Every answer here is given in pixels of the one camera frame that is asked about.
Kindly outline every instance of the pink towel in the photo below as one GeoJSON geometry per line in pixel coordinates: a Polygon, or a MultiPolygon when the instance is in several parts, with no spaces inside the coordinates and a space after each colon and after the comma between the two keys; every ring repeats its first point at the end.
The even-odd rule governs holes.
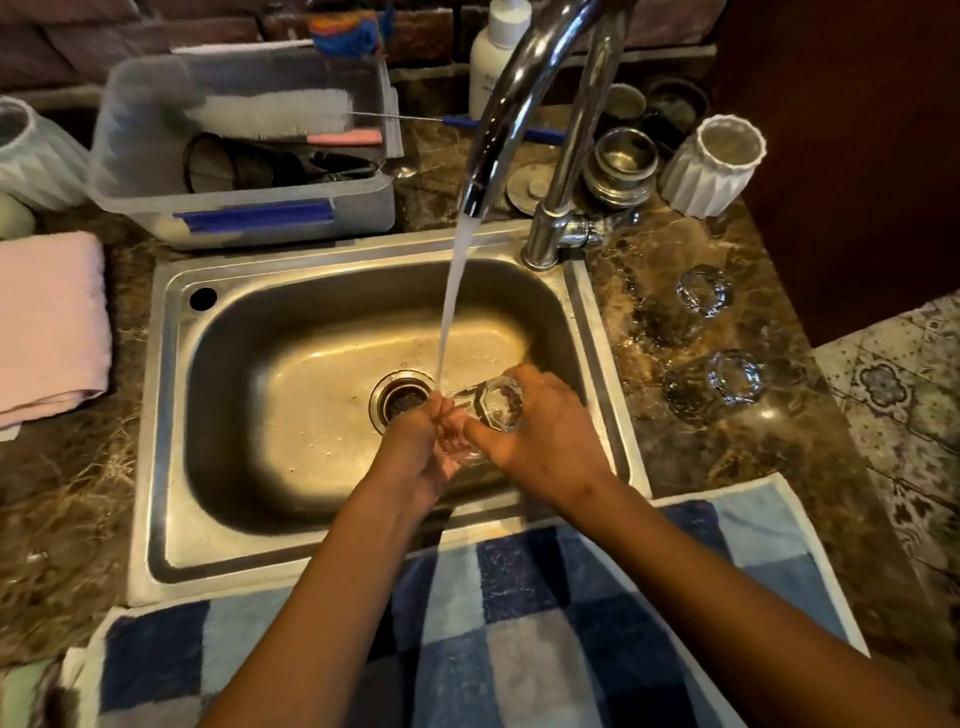
{"type": "Polygon", "coordinates": [[[0,241],[0,427],[103,394],[104,253],[88,232],[0,241]]]}

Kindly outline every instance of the forearm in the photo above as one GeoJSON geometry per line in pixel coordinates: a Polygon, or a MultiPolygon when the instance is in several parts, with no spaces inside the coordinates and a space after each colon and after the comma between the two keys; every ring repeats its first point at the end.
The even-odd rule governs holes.
{"type": "Polygon", "coordinates": [[[398,489],[361,482],[203,727],[343,724],[421,517],[398,489]]]}
{"type": "Polygon", "coordinates": [[[925,695],[688,537],[632,488],[609,485],[589,489],[565,515],[634,579],[749,723],[956,725],[925,695]]]}

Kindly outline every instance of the person's left hand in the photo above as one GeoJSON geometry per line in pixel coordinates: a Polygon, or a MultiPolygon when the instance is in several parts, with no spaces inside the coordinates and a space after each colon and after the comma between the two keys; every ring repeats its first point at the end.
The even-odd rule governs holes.
{"type": "Polygon", "coordinates": [[[395,417],[367,473],[369,479],[405,491],[424,516],[460,469],[437,442],[443,406],[444,398],[434,392],[419,407],[395,417]]]}

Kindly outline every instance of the sink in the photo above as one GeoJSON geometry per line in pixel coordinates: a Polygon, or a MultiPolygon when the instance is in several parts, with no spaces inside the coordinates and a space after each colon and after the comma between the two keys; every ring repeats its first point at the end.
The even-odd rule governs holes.
{"type": "MultiPolygon", "coordinates": [[[[587,404],[616,472],[649,495],[586,267],[527,270],[528,229],[474,238],[443,389],[520,362],[554,372],[587,404]]],[[[433,386],[452,233],[157,268],[131,603],[296,577],[390,415],[433,386]]],[[[469,541],[533,518],[488,466],[458,473],[423,531],[469,541]]]]}

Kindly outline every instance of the wet countertop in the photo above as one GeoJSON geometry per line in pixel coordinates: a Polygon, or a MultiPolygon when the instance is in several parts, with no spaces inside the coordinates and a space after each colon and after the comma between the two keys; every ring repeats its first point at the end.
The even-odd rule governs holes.
{"type": "MultiPolygon", "coordinates": [[[[549,110],[539,121],[560,124],[549,110]]],[[[470,136],[423,123],[404,131],[422,171],[396,183],[395,231],[451,227],[470,136]]],[[[524,145],[515,164],[555,154],[524,145]]],[[[501,205],[491,219],[514,214],[501,205]]],[[[70,230],[92,231],[105,247],[110,388],[0,444],[0,667],[84,644],[123,601],[153,270],[182,257],[94,205],[41,221],[44,232],[70,230]]],[[[952,633],[909,567],[746,208],[735,203],[726,232],[711,237],[703,223],[651,200],[642,223],[591,250],[588,265],[654,495],[783,473],[874,656],[945,704],[960,702],[952,633]],[[721,268],[733,293],[691,337],[647,312],[699,264],[721,268]],[[730,348],[763,363],[760,402],[719,419],[677,417],[662,395],[666,373],[730,348]]]]}

